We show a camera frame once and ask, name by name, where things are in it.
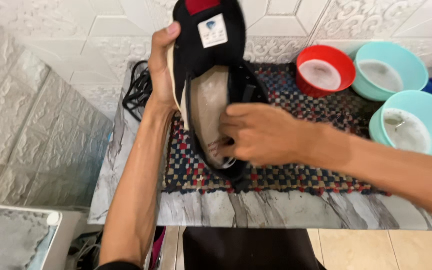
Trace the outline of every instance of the shoelace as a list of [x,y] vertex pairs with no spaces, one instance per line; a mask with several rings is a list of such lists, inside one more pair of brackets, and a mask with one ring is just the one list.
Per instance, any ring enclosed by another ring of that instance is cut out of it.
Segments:
[[149,96],[153,92],[153,83],[147,66],[139,73],[137,78],[135,77],[137,68],[147,63],[148,61],[145,60],[139,61],[132,68],[131,83],[122,101],[123,107],[139,122],[141,122],[142,113],[138,109],[146,107]]

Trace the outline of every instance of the plastic bowl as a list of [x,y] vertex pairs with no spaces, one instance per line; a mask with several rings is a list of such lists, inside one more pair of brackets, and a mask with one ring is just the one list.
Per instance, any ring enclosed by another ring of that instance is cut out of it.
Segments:
[[428,83],[428,70],[412,52],[392,42],[369,42],[356,53],[354,66],[356,79],[353,89],[363,98],[371,101],[386,101],[397,92],[379,87],[371,82],[361,71],[359,62],[362,60],[379,60],[393,67],[403,81],[403,90],[422,90]]
[[[313,59],[319,59],[326,61],[331,64],[341,76],[341,83],[338,89],[329,90],[319,88],[313,85],[310,82],[307,82],[300,73],[300,66],[308,61]],[[335,92],[339,92],[348,88],[351,83],[353,83],[354,78],[356,77],[356,70],[354,68],[353,62],[348,55],[344,52],[340,51],[337,48],[326,46],[326,45],[314,45],[305,48],[298,56],[296,60],[296,85],[297,88],[301,90],[306,95],[309,95],[313,98],[320,98]]]
[[401,109],[419,118],[429,131],[431,137],[432,155],[432,95],[423,91],[402,91],[388,98],[388,100],[373,114],[369,121],[369,135],[374,141],[395,147],[388,137],[384,127],[383,112],[385,109]]

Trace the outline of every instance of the checkered rug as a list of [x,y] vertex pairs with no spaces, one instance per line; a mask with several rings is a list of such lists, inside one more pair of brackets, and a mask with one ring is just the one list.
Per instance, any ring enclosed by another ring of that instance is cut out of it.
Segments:
[[[258,64],[256,74],[269,89],[269,101],[282,107],[299,119],[331,123],[347,133],[369,138],[368,125],[373,113],[382,105],[357,95],[352,89],[345,89],[321,98],[304,95],[295,82],[294,64]],[[201,159],[191,150],[188,132],[183,129],[179,115],[171,122],[170,139],[167,145],[167,166],[163,181],[163,192],[181,193],[198,191],[202,194],[217,190],[234,192],[229,181],[213,175]],[[357,179],[304,164],[253,167],[248,165],[246,177],[252,184],[245,192],[274,189],[281,192],[299,190],[313,195],[325,191],[363,194],[382,191]]]

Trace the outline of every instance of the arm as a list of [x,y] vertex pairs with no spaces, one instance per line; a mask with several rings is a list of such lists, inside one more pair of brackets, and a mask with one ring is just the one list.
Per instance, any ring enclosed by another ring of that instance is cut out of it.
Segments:
[[109,208],[100,265],[124,261],[142,267],[155,229],[158,170],[166,133],[176,104],[166,63],[166,46],[179,35],[176,22],[153,35],[149,98],[136,140]]
[[235,144],[219,152],[253,165],[305,163],[364,179],[432,212],[432,156],[376,144],[265,104],[230,105],[220,132]]

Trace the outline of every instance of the shoe label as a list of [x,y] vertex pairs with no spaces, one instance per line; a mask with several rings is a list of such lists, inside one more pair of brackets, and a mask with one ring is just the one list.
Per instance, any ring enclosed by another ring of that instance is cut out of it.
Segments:
[[200,22],[198,24],[198,30],[202,47],[205,49],[228,41],[228,34],[226,33],[226,25],[224,24],[222,13],[209,20]]

